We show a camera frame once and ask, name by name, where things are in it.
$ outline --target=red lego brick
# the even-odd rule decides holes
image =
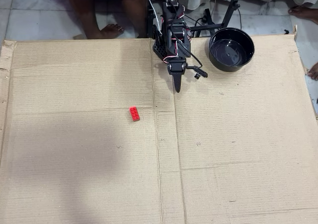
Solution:
[[[140,117],[139,117],[139,114],[138,114],[136,106],[129,107],[129,111],[130,111],[131,117],[133,118],[133,121],[139,121],[140,120]]]

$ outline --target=person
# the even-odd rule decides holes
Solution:
[[[146,37],[146,0],[120,1],[139,37]],[[108,24],[103,29],[98,28],[94,0],[70,0],[70,3],[88,39],[114,39],[124,32],[124,28],[118,24]]]
[[[288,10],[290,15],[297,18],[308,19],[318,24],[318,9],[311,9],[304,6],[296,6]],[[316,63],[307,73],[314,80],[318,80],[318,63]]]

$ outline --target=black bowl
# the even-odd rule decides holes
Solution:
[[[252,39],[236,28],[218,30],[210,39],[210,60],[225,72],[235,72],[246,65],[254,55]]]

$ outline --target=bare foot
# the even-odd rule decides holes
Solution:
[[[299,5],[290,8],[288,10],[288,13],[301,19],[309,19],[318,24],[318,9],[310,9]]]
[[[316,63],[307,73],[314,80],[318,80],[318,63]]]
[[[98,33],[87,35],[88,39],[114,39],[124,32],[124,29],[118,24],[108,24]]]

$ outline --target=cardboard sheet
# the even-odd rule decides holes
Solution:
[[[294,36],[253,40],[252,62],[225,73],[193,39],[209,77],[187,71],[176,94],[148,39],[5,41],[0,223],[317,224]]]

